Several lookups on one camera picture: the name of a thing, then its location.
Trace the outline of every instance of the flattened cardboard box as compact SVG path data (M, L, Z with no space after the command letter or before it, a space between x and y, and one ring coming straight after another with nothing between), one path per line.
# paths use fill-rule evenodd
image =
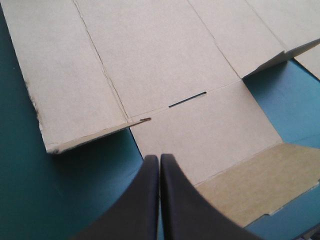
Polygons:
M308 12L317 3L301 6L298 17L280 3L251 0L1 4L47 152L61 153L152 117L132 128L140 151L174 153L197 186L282 144L240 78L319 43L319 17ZM286 6L295 13L296 5ZM266 6L268 14L261 10ZM283 206L291 199L269 201ZM257 214L235 220L245 225Z

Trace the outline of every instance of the cardboard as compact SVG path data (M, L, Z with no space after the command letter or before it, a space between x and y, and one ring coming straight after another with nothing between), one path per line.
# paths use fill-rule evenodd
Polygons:
M129 125L71 1L1 5L47 152Z
M314 23L298 28L305 38L284 49L262 20L269 13L260 17L260 5L245 0L1 4L48 153L143 122L317 43L308 34Z
M190 3L241 78L285 51L245 0Z
M286 51L320 38L320 1L246 0Z
M237 79L185 0L77 0L77 6L129 117Z
M320 45L296 56L295 59L315 77L320 79Z
M244 164L242 173L258 168L252 178L256 183L250 182L257 189L267 179L260 181L258 173L272 172L276 166L283 169L292 151L297 156L311 154L281 144L240 78L318 44L319 4L317 0L1 0L48 153L134 126L143 155L175 154L190 181L206 186L199 188L209 200L212 177L228 171L233 175L233 166ZM268 152L278 161L254 157ZM267 166L260 164L260 158ZM309 162L301 165L294 158L290 163L288 173L296 174L298 167L309 173ZM279 174L270 176L280 179ZM305 183L304 175L294 176ZM234 217L238 223L245 225L274 211L311 186L310 182L292 185L292 194L285 188L287 181L270 182L279 184L276 189L285 197L267 197L269 205L256 209L261 194L244 185L247 188L240 189L248 190L252 199L239 209L252 214L245 212L247 217L240 220ZM233 210L230 205L221 209Z
M174 154L194 185L282 142L240 79L151 117L131 128L141 154Z
M319 184L320 149L281 143L196 186L228 218L246 226Z

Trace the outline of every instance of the torn cardboard edge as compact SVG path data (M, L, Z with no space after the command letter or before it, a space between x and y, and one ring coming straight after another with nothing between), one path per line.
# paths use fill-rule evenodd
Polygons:
M280 143L196 185L210 204L245 227L319 184L320 149Z
M144 122L147 122L147 121L150 121L150 120L151 120L151 117L148 117L148 118L140 119L139 121L136 121L136 122L124 123L124 124L121 124L119 126L114 126L114 127L110 127L110 128L107 128L107 129L103 129L103 130L101 130L99 132L96 132L94 134L83 136L83 137L80 137L78 139L71 140L71 141L59 144L58 146L46 149L46 151L49 154L61 154L61 153L65 152L65 151L74 149L76 147L79 147L79 146L82 146L84 144L87 144L87 143L93 142L95 140L98 140L100 138L106 137L106 136L108 136L110 134L117 133L117 132L119 132L119 131L121 131L123 129L129 128L129 127L133 127L133 126L136 126L138 124L141 124L141 123L144 123Z

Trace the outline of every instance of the cardboard edge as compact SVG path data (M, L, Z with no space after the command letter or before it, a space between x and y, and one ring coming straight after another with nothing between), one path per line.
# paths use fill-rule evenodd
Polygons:
M269 175L265 175L262 178L260 178L259 175L257 175L259 177L258 182L260 182L262 184L256 183L256 180L258 179L257 176L256 177L252 176L252 173L254 172L253 170L255 168L255 165L260 165L260 164L265 164L265 163L270 165L270 163L272 163L272 159L274 158L274 157L261 158L261 156L265 155L265 154L275 156L279 153L284 153L284 156L289 157L288 159L291 161L293 158L296 158L296 154L295 154L296 150L300 153L299 155L301 158L299 158L299 159L301 159L301 161L303 163L306 163L308 161L313 161L313 162L317 161L317 164L320 165L320 158L319 158L320 157L320 149L283 142L283 143L276 144L271 148L267 148L267 149L257 153L256 155L252 156L251 158L246 159L246 160L240 162L239 164L236 164L230 168L227 168L225 171L222 171L222 172L215 174L214 176L207 179L206 181L203 181L199 184L196 184L195 187L200 192L200 194L211 205L215 206L219 211L221 211L223 214L227 215L227 217L232 219L238 225L245 227L245 226L253 223L257 219L261 218L264 215L271 216L271 215L275 214L276 212L281 210L284 206L289 204L294 199L298 198L299 196L303 195L304 193L306 193L306 192L310 191L311 189L313 189L314 187L318 186L319 179L320 179L320 173L317 173L316 171L314 171L313 174L310 175L307 180L305 180L305 183L300 185L299 188L295 192L293 192L293 193L290 192L292 189L287 190L288 197L283 198L283 196L282 196L282 197L280 197L280 199L277 199L277 197L275 197L275 195L274 195L274 201L272 204L266 204L264 202L265 200L264 199L262 200L261 198L258 198L259 199L258 205L253 204L252 201L251 201L251 203L244 202L243 199L241 201L238 201L241 198L239 198L239 199L232 198L232 200L231 200L231 198L228 196L228 194L226 195L226 193L224 193L225 196L221 198L221 197L217 197L217 194L219 194L219 193L217 193L217 191L221 192L223 189L224 189L223 190L224 192L228 191L227 189L225 189L225 187L234 184L235 179L237 179L237 181L238 181L237 184L238 185L240 184L240 186L238 186L239 190L241 190L243 188L250 188L252 190L249 190L249 192L254 191L255 194L257 194L256 190L257 190L257 186L259 186L259 185L267 186L267 188L268 187L270 188L270 184L268 184L268 182L270 180ZM270 170L272 170L272 169L274 170L276 168L282 169L281 167L283 167L283 164L288 164L288 159L286 161L284 161L284 163L279 162L279 164L277 166L270 165ZM247 175L246 179L248 181L245 183L242 182L241 180L239 180L238 178L235 178L235 176L238 176L238 177L241 176L241 175L239 175L239 172L243 168L243 166L247 167L245 174ZM290 174L291 174L290 176L292 176L292 174L295 175L296 176L295 181L304 179L305 177L303 174L298 174L297 168L298 167L293 168L293 170L294 169L296 170L295 172L292 172L293 170L289 170L285 175L290 175ZM306 172L311 171L310 165L305 165L304 169L301 169L301 168L299 168L299 169L300 169L299 173L302 173L304 170ZM280 173L279 172L276 173L275 177L278 178L278 180L281 179L279 176L280 176ZM286 182L282 183L282 190L287 186L286 184L287 184ZM260 192L260 194L261 193L265 194L265 191L263 191L263 190L258 191L258 192ZM275 194L275 193L279 193L279 189L274 190L273 193L271 191L271 194Z
M67 142L58 144L54 147L51 147L51 148L47 148L46 152L48 154L58 155L63 152L69 151L71 149L77 148L81 145L93 142L95 140L98 140L100 138L106 137L106 136L114 134L114 133L117 133L123 129L129 128L129 127L132 127L132 126L135 126L135 125L138 125L138 124L150 121L150 120L151 120L151 117L147 117L147 118L143 118L138 121L135 121L135 122L123 123L121 125L106 128L106 129L103 129L103 130L98 131L96 133L93 133L93 134L90 134L87 136L83 136L83 137L80 137L80 138L77 138L77 139L74 139L71 141L67 141Z
M244 76L243 78L249 77L250 75L253 75L257 72L260 72L262 70L268 69L274 65L280 64L282 62L288 61L300 54L303 54L304 52L314 48L315 46L317 46L318 44L320 44L320 38L317 38L311 42L308 42L304 45L301 45L299 47L296 47L294 49L291 49L289 51L282 51L280 52L278 55L274 56L272 59L270 59L269 61L263 63L262 65L260 65L257 69L255 69L253 72L247 74L246 76Z

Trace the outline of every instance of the black object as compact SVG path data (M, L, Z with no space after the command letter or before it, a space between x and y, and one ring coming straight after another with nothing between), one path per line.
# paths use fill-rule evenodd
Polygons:
M161 156L160 170L165 240L260 240L213 208L191 185L173 155Z
M117 202L75 240L155 240L159 211L159 162L146 156Z

